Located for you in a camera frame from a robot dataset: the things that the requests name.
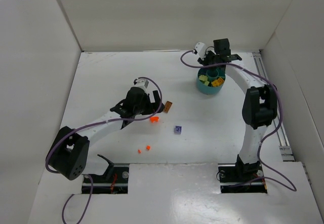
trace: purple cube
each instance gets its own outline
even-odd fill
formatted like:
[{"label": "purple cube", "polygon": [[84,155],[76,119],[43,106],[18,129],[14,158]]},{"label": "purple cube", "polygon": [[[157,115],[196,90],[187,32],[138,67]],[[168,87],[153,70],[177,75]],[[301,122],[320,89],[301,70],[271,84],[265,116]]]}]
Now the purple cube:
[{"label": "purple cube", "polygon": [[181,129],[182,129],[181,126],[176,126],[176,127],[174,128],[174,133],[175,133],[175,134],[181,134]]}]

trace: small teal cup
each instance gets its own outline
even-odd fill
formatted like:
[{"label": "small teal cup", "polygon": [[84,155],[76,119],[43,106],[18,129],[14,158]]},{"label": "small teal cup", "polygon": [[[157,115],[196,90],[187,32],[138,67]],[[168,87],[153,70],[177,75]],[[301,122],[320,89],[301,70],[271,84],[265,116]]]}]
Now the small teal cup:
[{"label": "small teal cup", "polygon": [[[205,85],[202,81],[199,80],[199,76],[204,75],[207,76],[209,85]],[[213,87],[212,82],[214,80],[217,80],[219,77],[221,77],[224,80],[224,83],[220,86]],[[201,68],[198,71],[196,84],[198,87],[198,90],[206,95],[215,95],[217,94],[225,84],[225,72],[220,69],[207,69],[207,68]]]}]

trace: white robotic arm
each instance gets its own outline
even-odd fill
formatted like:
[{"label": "white robotic arm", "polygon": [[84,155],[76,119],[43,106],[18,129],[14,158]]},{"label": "white robotic arm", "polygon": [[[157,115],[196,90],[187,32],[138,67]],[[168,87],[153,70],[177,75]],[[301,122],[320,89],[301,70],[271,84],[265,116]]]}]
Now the white robotic arm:
[{"label": "white robotic arm", "polygon": [[[153,91],[155,102],[151,102],[150,96],[146,91],[147,86],[148,80],[135,80],[134,86],[128,91],[126,98],[112,107],[105,115],[88,124],[87,126],[91,127],[87,129],[76,133],[67,126],[61,128],[46,157],[49,166],[69,180],[76,179],[82,173],[99,174],[97,171],[91,172],[96,170],[93,166],[98,161],[96,159],[87,161],[90,146],[109,133],[126,127],[133,121],[136,115],[150,115],[157,110],[157,113],[163,111],[164,105],[161,103],[158,91]],[[67,135],[70,136],[57,145]],[[106,161],[104,164],[107,165],[108,163],[109,167],[113,166],[113,163],[108,159],[101,155],[98,156]]]},{"label": "white robotic arm", "polygon": [[240,150],[234,167],[228,169],[224,182],[245,182],[250,180],[258,170],[260,162],[258,149],[260,141],[264,137],[267,127],[277,115],[277,98],[273,88],[264,84],[258,78],[246,73],[241,58],[231,54],[228,39],[214,40],[214,50],[207,51],[204,43],[195,45],[195,53],[199,55],[198,62],[210,69],[222,69],[230,76],[246,95],[242,108],[242,116],[246,123],[245,136],[242,149]]},{"label": "white robotic arm", "polygon": [[[240,61],[234,61],[233,63],[245,67]],[[256,79],[255,77],[243,72],[241,69],[233,66],[228,66],[226,68],[226,74],[237,83],[244,94],[246,94],[248,89],[251,87],[258,88],[264,86],[264,83],[261,80]],[[267,131],[267,127],[268,126],[261,126],[257,129],[253,129],[251,125],[246,124],[243,146],[238,154],[244,164],[253,164],[258,162],[257,152],[259,144]]]}]

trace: small orange cube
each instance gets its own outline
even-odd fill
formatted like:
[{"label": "small orange cube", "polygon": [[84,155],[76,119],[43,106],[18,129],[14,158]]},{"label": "small orange cube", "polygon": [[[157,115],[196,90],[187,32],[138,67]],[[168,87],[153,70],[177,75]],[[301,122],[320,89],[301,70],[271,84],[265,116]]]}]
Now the small orange cube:
[{"label": "small orange cube", "polygon": [[154,122],[157,123],[158,119],[159,119],[159,117],[151,117],[150,121],[151,121],[151,123],[154,123]]}]

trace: white wall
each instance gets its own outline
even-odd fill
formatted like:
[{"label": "white wall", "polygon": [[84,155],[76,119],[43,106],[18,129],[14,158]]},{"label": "white wall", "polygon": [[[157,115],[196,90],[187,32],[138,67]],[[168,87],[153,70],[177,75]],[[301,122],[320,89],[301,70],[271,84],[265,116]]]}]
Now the white wall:
[{"label": "white wall", "polygon": [[297,160],[305,163],[324,216],[324,0],[293,0],[262,52],[280,89],[284,123]]},{"label": "white wall", "polygon": [[291,0],[61,0],[84,50],[264,48]]},{"label": "white wall", "polygon": [[0,222],[27,223],[80,49],[56,0],[0,0]]}]

